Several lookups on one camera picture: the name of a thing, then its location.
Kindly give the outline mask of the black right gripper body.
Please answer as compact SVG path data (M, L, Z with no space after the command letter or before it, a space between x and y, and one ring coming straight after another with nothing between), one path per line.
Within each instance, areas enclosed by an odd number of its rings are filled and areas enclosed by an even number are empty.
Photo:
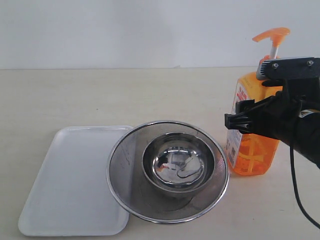
M282 90L275 96L258 102L240 102L237 114L263 110L263 134L274 139L320 139L320 113L300 117L303 110L320 110L320 81L318 79L278 80Z

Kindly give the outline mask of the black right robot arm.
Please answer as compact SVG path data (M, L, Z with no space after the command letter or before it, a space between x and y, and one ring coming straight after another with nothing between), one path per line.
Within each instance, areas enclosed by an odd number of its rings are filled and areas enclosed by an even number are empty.
M282 87L261 101L236 103L236 113L224 115L229 130L280 140L316 166L320 165L320 80L266 80Z

